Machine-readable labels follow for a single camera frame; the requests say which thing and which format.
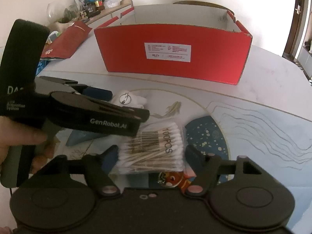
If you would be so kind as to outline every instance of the door frame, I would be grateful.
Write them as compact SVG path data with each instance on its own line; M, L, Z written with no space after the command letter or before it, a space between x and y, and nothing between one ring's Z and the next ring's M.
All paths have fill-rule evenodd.
M300 17L299 17L299 21L296 22L295 17L297 16L297 8L298 5L300 5L300 0L295 0L295 5L294 5L294 15L293 15L293 20L291 23L291 28L289 31L289 35L288 35L288 39L287 39L287 43L284 49L284 53L288 54L292 60L294 60L294 56L292 55L292 53L294 52L296 43L299 36L299 32L300 32L300 26L302 23L302 18L303 15L305 13L304 11L304 7L305 7L305 0L301 0L301 12L300 12Z

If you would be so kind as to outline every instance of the red bag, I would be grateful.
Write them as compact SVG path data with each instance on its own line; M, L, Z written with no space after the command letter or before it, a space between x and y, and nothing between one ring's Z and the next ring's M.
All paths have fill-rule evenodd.
M88 37L92 28L82 21L76 21L58 36L50 45L43 49L41 59L67 59L70 58Z

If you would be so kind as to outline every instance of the foam grip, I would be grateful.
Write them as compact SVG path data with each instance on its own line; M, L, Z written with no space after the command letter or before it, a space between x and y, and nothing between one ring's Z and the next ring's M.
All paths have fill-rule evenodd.
M22 19L15 21L1 60L0 97L34 84L36 69L48 36L49 29L45 26ZM16 121L36 128L41 128L44 123L44 120ZM35 149L36 146L33 145L9 148L8 156L2 164L2 185L17 187L28 178Z
M7 39L0 66L0 96L33 84L49 28L17 19Z
M83 95L88 97L104 100L104 101L111 101L113 98L113 93L110 90L103 90L94 87L87 87L82 91Z
M39 145L21 145L9 148L8 155L2 163L0 182L4 187L19 187L28 179L32 165L32 159L36 155L43 154L47 143L51 142L61 127L46 119L42 130L48 135L46 142Z

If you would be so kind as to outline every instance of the marble table surface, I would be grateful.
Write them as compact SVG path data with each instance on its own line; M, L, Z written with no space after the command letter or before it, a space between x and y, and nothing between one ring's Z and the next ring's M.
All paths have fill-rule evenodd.
M71 58L51 61L44 71L102 74L187 86L255 102L312 121L312 87L303 72L292 62L257 46L251 46L238 85L173 76L110 73L93 31Z
M311 233L312 226L305 221L312 216L311 121L250 101L179 85L75 72L43 71L40 75L77 80L112 90L114 95L127 89L147 99L145 108L151 115L143 126L170 116L185 127L188 145L202 154L214 153L230 160L247 155L293 194L295 209L287 227L295 229L295 234ZM70 133L68 129L58 133L60 145L56 155L80 159L84 154L99 154L123 141L111 135L66 147ZM156 182L148 174L117 175L112 180L121 190L147 188Z

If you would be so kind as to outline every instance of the white drawer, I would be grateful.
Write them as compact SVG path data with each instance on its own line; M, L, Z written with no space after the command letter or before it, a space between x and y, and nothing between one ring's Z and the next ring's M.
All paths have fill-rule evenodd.
M120 14L122 13L122 12L124 12L124 11L126 11L127 9L130 9L131 8L131 5L128 5L128 6L126 6L126 7L124 7L124 8L121 8L121 9L119 9L119 10L117 10L117 11L114 11L113 13L112 13L112 15L113 15L113 17L118 17L118 18L120 18Z
M309 53L308 51L302 47L298 56L298 62L300 62L301 66L304 67L304 65L306 64L308 57L309 57Z
M305 63L305 65L302 65L302 67L304 68L308 76L311 78L312 77L312 56L310 54L309 54L307 62Z
M112 18L112 16L110 14L94 21L93 23L89 24L88 26L91 27L91 28L96 28L98 26L100 26L101 24L105 23L106 21L110 20Z

